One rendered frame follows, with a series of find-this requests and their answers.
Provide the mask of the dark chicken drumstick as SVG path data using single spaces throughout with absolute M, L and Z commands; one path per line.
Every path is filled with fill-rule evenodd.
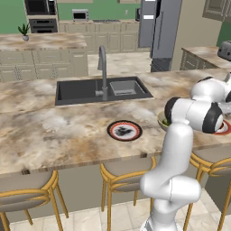
M 132 129 L 127 129 L 127 128 L 122 127 L 122 126 L 119 126 L 117 129 L 115 129 L 115 133 L 118 136 L 123 136 L 123 135 L 126 135 L 126 134 L 130 134 L 131 132 L 132 132 Z

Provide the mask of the grey fridge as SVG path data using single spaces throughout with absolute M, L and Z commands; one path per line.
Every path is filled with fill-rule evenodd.
M 139 48 L 149 48 L 151 72 L 170 71 L 182 0 L 141 0 Z

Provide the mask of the black and red rimmed plate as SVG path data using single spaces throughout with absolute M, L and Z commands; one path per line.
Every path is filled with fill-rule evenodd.
M 111 123 L 106 129 L 108 135 L 121 142 L 130 142 L 143 134 L 143 129 L 137 123 L 128 120 L 119 120 Z

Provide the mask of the black sink basin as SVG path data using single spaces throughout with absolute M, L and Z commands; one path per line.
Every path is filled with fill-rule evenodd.
M 110 78 L 106 80 L 106 86 L 106 102 L 153 98 L 147 87 L 136 76 Z M 103 79 L 58 81 L 55 105 L 66 106 L 102 102 L 102 96 L 96 94 L 96 91 L 101 91 L 102 87 Z

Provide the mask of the grey sink tap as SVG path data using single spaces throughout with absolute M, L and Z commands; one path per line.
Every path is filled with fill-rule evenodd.
M 102 97 L 104 101 L 107 101 L 107 84 L 106 84 L 106 49 L 103 45 L 99 46 L 98 52 L 98 70 L 102 71 L 102 89 L 96 89 L 95 93 L 97 97 Z

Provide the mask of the wooden bar stool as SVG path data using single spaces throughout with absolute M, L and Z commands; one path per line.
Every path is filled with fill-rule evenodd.
M 197 168 L 196 180 L 198 182 L 202 181 L 205 173 L 211 177 L 231 177 L 231 145 L 196 150 L 191 153 L 189 162 Z M 217 231 L 222 231 L 230 199 L 231 179 L 227 187 L 226 198 Z
M 57 171 L 20 175 L 13 178 L 0 178 L 0 219 L 3 223 L 3 230 L 11 231 L 6 216 L 7 212 L 23 211 L 30 225 L 32 225 L 29 209 L 51 202 L 58 228 L 60 231 L 63 231 L 54 190 L 57 190 L 65 216 L 69 217 L 60 191 L 59 174 Z
M 107 203 L 106 231 L 111 231 L 112 193 L 134 192 L 134 205 L 136 205 L 140 179 L 156 166 L 154 156 L 137 160 L 101 163 L 100 174 L 103 180 L 101 211 L 105 210 Z

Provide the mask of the beige island cabinet run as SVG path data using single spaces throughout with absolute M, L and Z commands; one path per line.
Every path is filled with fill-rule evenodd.
M 0 52 L 1 82 L 87 75 L 88 55 L 84 49 Z

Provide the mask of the grey side cabinet run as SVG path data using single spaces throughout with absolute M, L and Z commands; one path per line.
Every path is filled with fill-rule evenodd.
M 189 51 L 184 51 L 182 53 L 182 59 L 180 64 L 180 70 L 189 69 L 216 69 L 217 66 L 201 59 L 200 57 L 192 54 Z

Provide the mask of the silver microwave oven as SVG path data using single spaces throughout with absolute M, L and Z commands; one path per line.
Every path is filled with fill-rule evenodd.
M 88 9 L 73 9 L 72 18 L 74 22 L 86 22 L 88 20 Z

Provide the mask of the red rimmed white plate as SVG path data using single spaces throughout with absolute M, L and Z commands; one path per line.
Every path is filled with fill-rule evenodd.
M 231 134 L 231 124 L 228 123 L 227 120 L 224 120 L 223 124 L 215 132 L 215 135 L 226 135 L 226 134 Z

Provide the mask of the potted green plant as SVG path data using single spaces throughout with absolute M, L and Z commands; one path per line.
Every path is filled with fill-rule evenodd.
M 23 40 L 25 42 L 29 41 L 28 31 L 30 29 L 29 24 L 23 24 L 22 27 L 18 27 L 18 31 L 23 35 Z

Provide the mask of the silver toaster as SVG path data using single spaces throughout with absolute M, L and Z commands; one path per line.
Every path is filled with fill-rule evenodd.
M 225 41 L 222 42 L 218 51 L 217 51 L 217 56 L 231 61 L 231 41 Z

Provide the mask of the beige upper cabinet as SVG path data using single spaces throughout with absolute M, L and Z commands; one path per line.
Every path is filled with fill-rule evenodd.
M 231 23 L 231 0 L 206 0 L 202 16 Z

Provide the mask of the beige wall cabinet run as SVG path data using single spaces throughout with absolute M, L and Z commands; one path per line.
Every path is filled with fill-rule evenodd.
M 135 20 L 96 23 L 59 21 L 60 32 L 79 32 L 85 37 L 88 54 L 98 53 L 103 45 L 107 53 L 148 52 L 138 47 L 139 23 Z

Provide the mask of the black wall oven stack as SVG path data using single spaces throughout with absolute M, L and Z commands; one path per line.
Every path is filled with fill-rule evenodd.
M 58 16 L 55 0 L 24 0 L 32 33 L 58 31 Z

